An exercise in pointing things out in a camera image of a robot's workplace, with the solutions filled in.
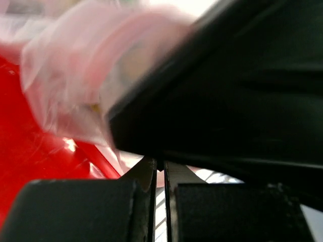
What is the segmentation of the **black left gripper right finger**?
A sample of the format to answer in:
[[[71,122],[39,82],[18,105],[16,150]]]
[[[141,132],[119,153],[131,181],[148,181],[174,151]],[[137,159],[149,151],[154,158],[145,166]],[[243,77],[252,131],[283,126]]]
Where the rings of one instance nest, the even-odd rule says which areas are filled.
[[[168,241],[313,241],[298,198],[281,185],[209,184],[164,163]]]

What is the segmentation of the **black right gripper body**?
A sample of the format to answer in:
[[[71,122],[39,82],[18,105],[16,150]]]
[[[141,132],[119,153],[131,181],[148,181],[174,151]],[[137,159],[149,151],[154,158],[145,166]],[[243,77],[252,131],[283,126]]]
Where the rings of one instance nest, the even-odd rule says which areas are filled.
[[[108,114],[115,146],[322,209],[322,1],[220,1]]]

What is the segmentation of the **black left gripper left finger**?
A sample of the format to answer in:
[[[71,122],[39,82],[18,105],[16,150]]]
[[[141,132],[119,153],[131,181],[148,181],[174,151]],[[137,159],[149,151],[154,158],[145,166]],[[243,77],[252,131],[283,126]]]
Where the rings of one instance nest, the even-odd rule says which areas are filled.
[[[156,162],[119,179],[33,180],[18,193],[1,241],[154,241]]]

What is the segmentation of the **clear zip top bag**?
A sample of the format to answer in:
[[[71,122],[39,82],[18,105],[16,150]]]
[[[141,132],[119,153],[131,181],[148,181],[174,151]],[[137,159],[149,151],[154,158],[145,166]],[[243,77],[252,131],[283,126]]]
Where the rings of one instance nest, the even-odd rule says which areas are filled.
[[[114,145],[104,117],[194,30],[172,5],[1,1],[1,56],[45,132],[94,144],[125,174],[141,160]]]

